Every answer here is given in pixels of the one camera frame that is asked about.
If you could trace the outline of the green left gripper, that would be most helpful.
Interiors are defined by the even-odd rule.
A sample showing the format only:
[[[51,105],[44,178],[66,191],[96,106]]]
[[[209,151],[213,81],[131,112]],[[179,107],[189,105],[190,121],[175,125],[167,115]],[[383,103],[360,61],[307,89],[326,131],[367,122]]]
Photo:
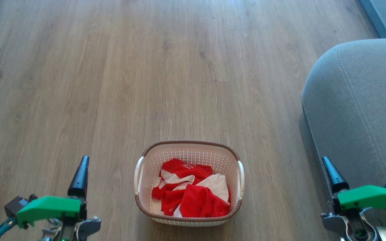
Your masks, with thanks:
[[[83,156],[69,185],[67,195],[87,198],[89,156]],[[44,196],[32,200],[16,213],[17,225],[27,229],[37,221],[56,219],[56,233],[48,236],[52,241],[86,241],[101,230],[98,217],[87,219],[85,202],[76,198]]]

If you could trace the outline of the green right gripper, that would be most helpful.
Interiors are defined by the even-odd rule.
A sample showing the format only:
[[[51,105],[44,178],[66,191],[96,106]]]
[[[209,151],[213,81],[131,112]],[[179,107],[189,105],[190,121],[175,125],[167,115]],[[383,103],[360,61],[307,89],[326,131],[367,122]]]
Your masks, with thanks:
[[[366,218],[367,211],[386,210],[386,187],[366,185],[350,189],[329,157],[322,157],[322,163],[334,210],[321,214],[324,228],[339,235],[342,241],[386,241],[386,226],[374,226]]]

